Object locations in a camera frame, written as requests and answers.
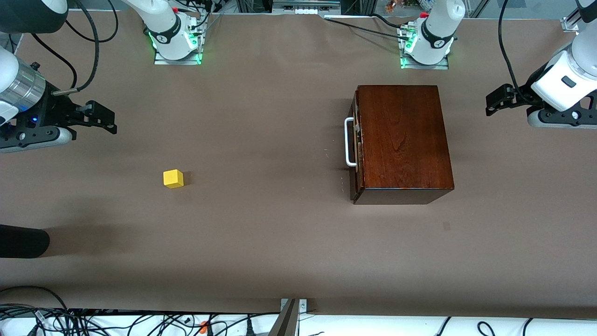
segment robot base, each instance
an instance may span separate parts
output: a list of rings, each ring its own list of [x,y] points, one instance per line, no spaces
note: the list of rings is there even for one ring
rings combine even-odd
[[[417,38],[417,34],[415,33],[416,27],[414,26],[414,22],[409,22],[407,25],[404,25],[403,28],[396,28],[396,32],[398,33],[398,36],[406,36],[410,39],[409,41],[404,41],[401,39],[398,40],[401,69],[448,70],[449,67],[447,56],[444,56],[444,58],[437,64],[425,65],[415,61],[413,57],[405,51],[407,45],[409,43],[412,43],[412,41]]]
[[[191,43],[196,44],[197,48],[191,51],[187,56],[178,59],[170,60],[164,58],[157,50],[153,59],[153,64],[156,65],[200,65],[203,61],[203,47],[205,45],[205,33],[207,30],[207,21],[203,22],[200,27],[190,31],[190,34],[194,35],[189,37]]]

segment metal bracket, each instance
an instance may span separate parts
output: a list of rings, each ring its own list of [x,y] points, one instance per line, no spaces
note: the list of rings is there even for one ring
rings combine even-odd
[[[576,35],[578,35],[578,22],[580,20],[580,12],[578,8],[576,8],[568,16],[565,16],[560,19],[560,23],[562,24],[562,30],[565,33],[576,33]]]
[[[288,300],[289,299],[282,299],[282,302],[280,303],[280,311],[284,309],[284,306],[286,305]],[[307,312],[307,299],[298,299],[298,307],[298,313],[305,314]]]
[[[301,303],[301,299],[283,299],[283,307],[280,315],[273,324],[272,330],[267,336],[296,336],[299,314],[301,309],[307,311],[307,300]]]
[[[414,26],[414,22],[409,22],[403,25],[402,28],[396,28],[398,36],[406,36],[409,38],[408,41],[403,39],[398,40],[398,49],[400,50],[400,68],[401,69],[427,69],[427,70],[448,70],[448,56],[439,61],[434,65],[421,64],[413,59],[405,50],[411,47],[411,44],[417,39],[417,28]]]

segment plug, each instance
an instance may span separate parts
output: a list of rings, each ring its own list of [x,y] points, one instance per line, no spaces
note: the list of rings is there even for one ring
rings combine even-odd
[[[33,327],[33,329],[31,329],[31,331],[29,331],[29,333],[27,334],[27,336],[36,336],[37,335],[37,330],[39,329],[39,325],[35,325]]]
[[[253,322],[251,321],[251,315],[247,315],[247,336],[255,336],[253,331]]]

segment metal mounting plate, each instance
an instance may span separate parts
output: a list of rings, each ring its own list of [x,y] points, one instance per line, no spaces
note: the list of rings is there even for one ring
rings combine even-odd
[[[282,311],[284,309],[284,306],[286,305],[286,302],[288,302],[288,299],[282,299],[282,302],[280,303],[280,311]],[[299,299],[298,300],[298,313],[299,314],[305,314],[307,312],[307,299]]]

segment black cylinder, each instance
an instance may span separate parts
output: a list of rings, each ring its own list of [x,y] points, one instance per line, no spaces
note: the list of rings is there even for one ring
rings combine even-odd
[[[53,33],[69,14],[57,13],[41,0],[0,0],[0,31],[14,33]]]
[[[0,258],[37,258],[49,245],[44,230],[0,225]]]

